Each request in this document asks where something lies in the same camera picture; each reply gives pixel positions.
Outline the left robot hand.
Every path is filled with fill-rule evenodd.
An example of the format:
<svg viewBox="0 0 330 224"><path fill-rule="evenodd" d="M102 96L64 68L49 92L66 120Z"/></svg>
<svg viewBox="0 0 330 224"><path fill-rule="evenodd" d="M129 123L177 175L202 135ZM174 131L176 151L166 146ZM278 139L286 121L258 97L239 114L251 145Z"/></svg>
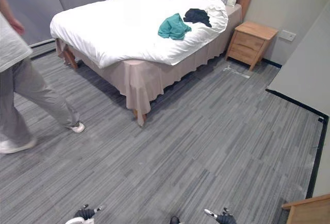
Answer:
<svg viewBox="0 0 330 224"><path fill-rule="evenodd" d="M107 206L100 205L96 208L89 208L88 204L82 205L82 207L74 214L75 217L82 217L84 220L91 219L97 212L103 211Z"/></svg>

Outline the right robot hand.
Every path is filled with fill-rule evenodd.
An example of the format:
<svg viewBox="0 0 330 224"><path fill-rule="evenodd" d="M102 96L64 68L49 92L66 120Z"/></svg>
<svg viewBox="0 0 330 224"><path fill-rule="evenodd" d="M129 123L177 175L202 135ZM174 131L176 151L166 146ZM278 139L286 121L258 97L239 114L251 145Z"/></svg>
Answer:
<svg viewBox="0 0 330 224"><path fill-rule="evenodd" d="M229 212L229 209L224 207L222 214L216 214L209 209L204 209L204 213L220 224L236 224L234 216Z"/></svg>

